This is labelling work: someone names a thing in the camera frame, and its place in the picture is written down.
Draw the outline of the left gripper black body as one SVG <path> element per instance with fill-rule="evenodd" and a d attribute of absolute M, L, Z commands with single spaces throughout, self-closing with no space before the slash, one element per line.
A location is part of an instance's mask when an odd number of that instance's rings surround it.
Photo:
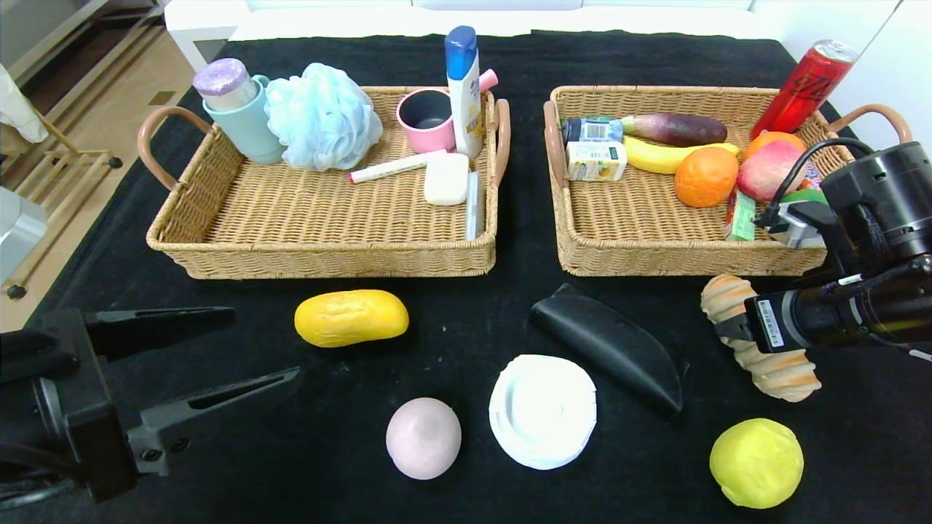
<path fill-rule="evenodd" d="M 97 319 L 54 311 L 2 335 L 2 501 L 86 490 L 103 503 L 137 471 L 93 347 Z"/>

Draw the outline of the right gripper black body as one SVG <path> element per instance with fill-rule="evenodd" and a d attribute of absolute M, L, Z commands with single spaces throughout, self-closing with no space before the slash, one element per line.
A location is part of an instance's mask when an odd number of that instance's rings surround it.
<path fill-rule="evenodd" d="M 842 347 L 853 340 L 842 310 L 853 282 L 830 282 L 746 299 L 748 326 L 765 354 Z"/>

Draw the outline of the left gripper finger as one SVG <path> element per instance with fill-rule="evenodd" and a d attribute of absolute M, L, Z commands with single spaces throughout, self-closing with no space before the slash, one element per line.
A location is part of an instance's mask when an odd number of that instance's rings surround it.
<path fill-rule="evenodd" d="M 143 409 L 140 424 L 126 432 L 138 474 L 170 474 L 190 448 L 259 420 L 293 396 L 301 381 L 302 369 L 293 366 Z"/>
<path fill-rule="evenodd" d="M 117 361 L 151 349 L 226 328 L 236 321 L 232 306 L 189 306 L 143 311 L 98 311 L 83 314 L 84 327 L 98 356 Z"/>

